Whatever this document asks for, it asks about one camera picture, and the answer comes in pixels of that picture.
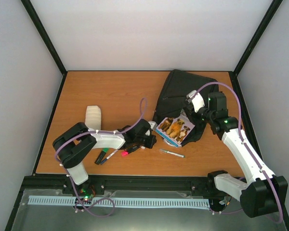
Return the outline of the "dog picture book purple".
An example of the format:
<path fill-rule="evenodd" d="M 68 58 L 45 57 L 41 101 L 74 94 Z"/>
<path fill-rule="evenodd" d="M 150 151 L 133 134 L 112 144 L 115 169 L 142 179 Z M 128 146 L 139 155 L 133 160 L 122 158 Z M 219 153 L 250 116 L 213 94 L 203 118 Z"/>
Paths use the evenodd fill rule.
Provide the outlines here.
<path fill-rule="evenodd" d="M 169 145 L 181 147 L 183 141 L 190 134 L 195 125 L 188 119 L 185 111 L 182 109 L 180 115 L 176 118 L 166 117 L 156 127 L 156 132 Z"/>

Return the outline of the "beige fabric pencil case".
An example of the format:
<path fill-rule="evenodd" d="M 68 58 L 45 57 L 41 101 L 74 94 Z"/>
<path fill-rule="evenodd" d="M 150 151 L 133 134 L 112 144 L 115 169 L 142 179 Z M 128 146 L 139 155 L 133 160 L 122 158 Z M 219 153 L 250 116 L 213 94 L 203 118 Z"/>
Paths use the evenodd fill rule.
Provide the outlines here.
<path fill-rule="evenodd" d="M 100 130 L 102 124 L 102 113 L 97 105 L 87 106 L 85 113 L 85 125 L 94 130 Z"/>

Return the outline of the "black student backpack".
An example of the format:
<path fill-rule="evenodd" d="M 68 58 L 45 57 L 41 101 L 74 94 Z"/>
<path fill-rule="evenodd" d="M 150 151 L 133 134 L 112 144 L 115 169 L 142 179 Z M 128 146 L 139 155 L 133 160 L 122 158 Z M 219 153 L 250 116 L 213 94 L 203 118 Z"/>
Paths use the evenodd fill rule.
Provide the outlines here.
<path fill-rule="evenodd" d="M 168 74 L 157 100 L 153 121 L 160 124 L 167 117 L 177 118 L 181 111 L 188 107 L 186 96 L 209 82 L 217 82 L 217 80 L 178 69 L 172 70 Z M 218 91 L 218 85 L 209 85 L 200 91 L 206 107 L 208 106 L 208 94 Z M 195 127 L 191 129 L 191 132 L 183 140 L 182 147 L 190 142 L 200 140 L 206 127 L 206 123 L 201 122 L 200 119 L 195 117 L 188 119 Z"/>

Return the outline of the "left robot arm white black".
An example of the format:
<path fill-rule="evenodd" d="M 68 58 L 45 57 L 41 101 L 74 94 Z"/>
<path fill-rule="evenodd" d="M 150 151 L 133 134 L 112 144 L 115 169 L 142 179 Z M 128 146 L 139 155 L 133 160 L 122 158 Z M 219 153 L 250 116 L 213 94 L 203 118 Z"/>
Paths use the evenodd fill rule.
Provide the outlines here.
<path fill-rule="evenodd" d="M 156 122 L 140 119 L 133 126 L 99 131 L 79 122 L 54 140 L 55 158 L 73 179 L 74 189 L 84 194 L 90 190 L 91 182 L 82 161 L 91 149 L 110 148 L 129 153 L 140 147 L 151 149 L 157 142 L 152 134 L 156 127 Z"/>

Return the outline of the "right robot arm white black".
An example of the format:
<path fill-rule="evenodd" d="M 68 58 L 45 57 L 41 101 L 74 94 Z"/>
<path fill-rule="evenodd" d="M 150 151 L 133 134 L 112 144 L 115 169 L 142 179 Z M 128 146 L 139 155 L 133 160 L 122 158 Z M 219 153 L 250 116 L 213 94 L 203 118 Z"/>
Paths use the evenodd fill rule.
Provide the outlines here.
<path fill-rule="evenodd" d="M 283 218 L 282 205 L 288 183 L 283 176 L 276 176 L 258 157 L 238 120 L 228 115 L 225 94 L 209 93 L 208 104 L 205 105 L 200 93 L 194 90 L 187 94 L 186 100 L 186 112 L 192 119 L 210 125 L 212 133 L 231 151 L 244 173 L 245 181 L 241 181 L 224 170 L 212 172 L 208 174 L 210 186 L 238 200 L 250 218 L 274 212 Z"/>

